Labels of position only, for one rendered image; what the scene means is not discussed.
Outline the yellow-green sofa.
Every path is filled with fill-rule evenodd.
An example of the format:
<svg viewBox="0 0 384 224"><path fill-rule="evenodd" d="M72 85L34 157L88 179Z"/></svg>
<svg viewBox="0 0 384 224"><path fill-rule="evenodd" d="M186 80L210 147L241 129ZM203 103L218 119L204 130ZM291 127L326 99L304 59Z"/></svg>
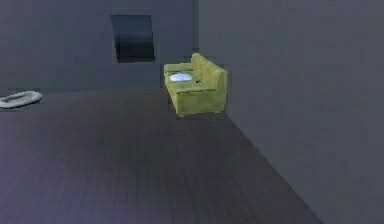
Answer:
<svg viewBox="0 0 384 224"><path fill-rule="evenodd" d="M172 82L170 76L186 73L191 81ZM228 72L199 53L190 63L165 64L164 83L178 116L220 113L226 106Z"/></svg>

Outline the white flat object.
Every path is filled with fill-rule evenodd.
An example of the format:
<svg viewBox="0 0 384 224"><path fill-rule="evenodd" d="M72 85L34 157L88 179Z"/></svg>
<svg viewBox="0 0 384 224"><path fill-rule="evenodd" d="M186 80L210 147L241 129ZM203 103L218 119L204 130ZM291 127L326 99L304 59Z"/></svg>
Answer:
<svg viewBox="0 0 384 224"><path fill-rule="evenodd" d="M191 81L192 76L190 74L186 73L175 73L170 76L170 80L172 82L185 82L185 81Z"/></svg>

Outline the grey round floor cushion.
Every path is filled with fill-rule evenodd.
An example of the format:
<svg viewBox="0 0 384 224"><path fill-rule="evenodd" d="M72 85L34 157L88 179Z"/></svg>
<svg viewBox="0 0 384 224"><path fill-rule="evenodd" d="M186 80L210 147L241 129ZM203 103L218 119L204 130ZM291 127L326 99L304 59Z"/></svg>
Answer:
<svg viewBox="0 0 384 224"><path fill-rule="evenodd" d="M36 91L24 91L0 98L0 108L10 109L40 101L43 95Z"/></svg>

